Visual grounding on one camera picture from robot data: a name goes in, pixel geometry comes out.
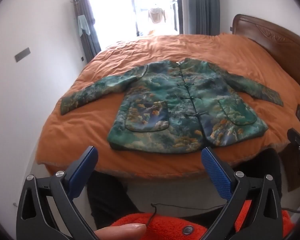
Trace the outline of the person's thumb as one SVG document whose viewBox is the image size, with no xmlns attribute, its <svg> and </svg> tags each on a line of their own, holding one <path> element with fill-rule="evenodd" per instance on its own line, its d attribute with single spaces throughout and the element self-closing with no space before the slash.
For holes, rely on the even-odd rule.
<svg viewBox="0 0 300 240">
<path fill-rule="evenodd" d="M 140 239 L 146 232 L 147 226 L 131 223 L 121 226 L 109 226 L 96 230 L 95 235 L 101 240 L 135 240 Z"/>
</svg>

